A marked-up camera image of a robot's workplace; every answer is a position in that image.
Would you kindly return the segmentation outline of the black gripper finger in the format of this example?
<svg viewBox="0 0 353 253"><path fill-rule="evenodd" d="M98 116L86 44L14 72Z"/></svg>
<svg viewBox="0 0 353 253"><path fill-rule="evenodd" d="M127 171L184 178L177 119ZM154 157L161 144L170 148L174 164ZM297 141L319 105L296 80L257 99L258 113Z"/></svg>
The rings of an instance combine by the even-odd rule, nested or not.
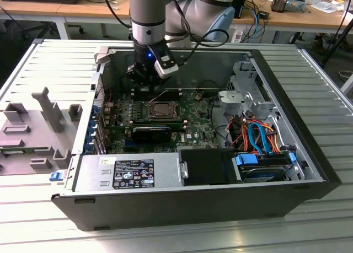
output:
<svg viewBox="0 0 353 253"><path fill-rule="evenodd" d="M151 82L151 72L140 63L134 63L129 66L126 75L142 90L150 94L153 93L153 84Z"/></svg>
<svg viewBox="0 0 353 253"><path fill-rule="evenodd" d="M152 94L156 93L156 90L159 89L159 86L164 83L164 79L162 79L159 74L154 71L152 73Z"/></svg>

